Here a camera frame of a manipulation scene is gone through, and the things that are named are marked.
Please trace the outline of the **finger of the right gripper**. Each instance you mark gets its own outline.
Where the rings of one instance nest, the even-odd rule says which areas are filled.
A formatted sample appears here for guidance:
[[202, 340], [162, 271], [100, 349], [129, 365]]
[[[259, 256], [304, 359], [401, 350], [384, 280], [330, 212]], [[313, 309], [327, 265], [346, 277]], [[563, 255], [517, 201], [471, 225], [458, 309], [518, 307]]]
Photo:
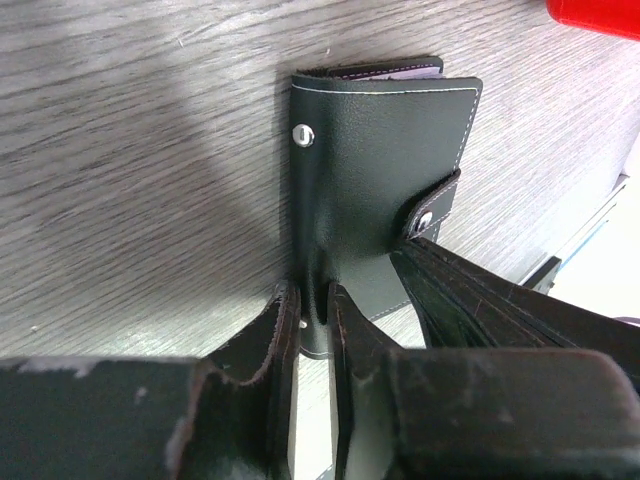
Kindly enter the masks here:
[[516, 285], [424, 239], [390, 259], [431, 347], [637, 350], [639, 328]]

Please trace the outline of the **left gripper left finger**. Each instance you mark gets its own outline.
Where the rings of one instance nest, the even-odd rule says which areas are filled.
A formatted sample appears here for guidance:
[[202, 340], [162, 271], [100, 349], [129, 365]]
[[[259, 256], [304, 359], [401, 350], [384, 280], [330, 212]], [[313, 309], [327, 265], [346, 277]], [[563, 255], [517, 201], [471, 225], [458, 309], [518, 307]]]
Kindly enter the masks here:
[[289, 479], [300, 294], [201, 357], [1, 363], [5, 479]]

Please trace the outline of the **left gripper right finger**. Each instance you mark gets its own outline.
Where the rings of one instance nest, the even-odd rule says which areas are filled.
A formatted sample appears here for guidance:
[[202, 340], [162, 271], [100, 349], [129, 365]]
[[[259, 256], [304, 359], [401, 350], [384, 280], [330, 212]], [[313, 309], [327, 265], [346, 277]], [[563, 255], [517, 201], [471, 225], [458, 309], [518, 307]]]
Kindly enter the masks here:
[[639, 396], [608, 355], [406, 349], [328, 293], [338, 479], [635, 479]]

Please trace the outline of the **black leather card holder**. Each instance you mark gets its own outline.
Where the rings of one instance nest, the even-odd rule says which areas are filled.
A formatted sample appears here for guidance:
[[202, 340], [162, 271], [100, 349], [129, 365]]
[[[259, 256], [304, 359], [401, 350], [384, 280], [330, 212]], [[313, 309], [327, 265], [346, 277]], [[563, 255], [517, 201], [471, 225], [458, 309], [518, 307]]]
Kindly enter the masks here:
[[482, 90], [477, 77], [446, 76], [435, 56], [292, 76], [291, 239], [307, 357], [328, 354], [331, 283], [369, 320], [407, 304], [391, 249], [404, 237], [437, 238]]

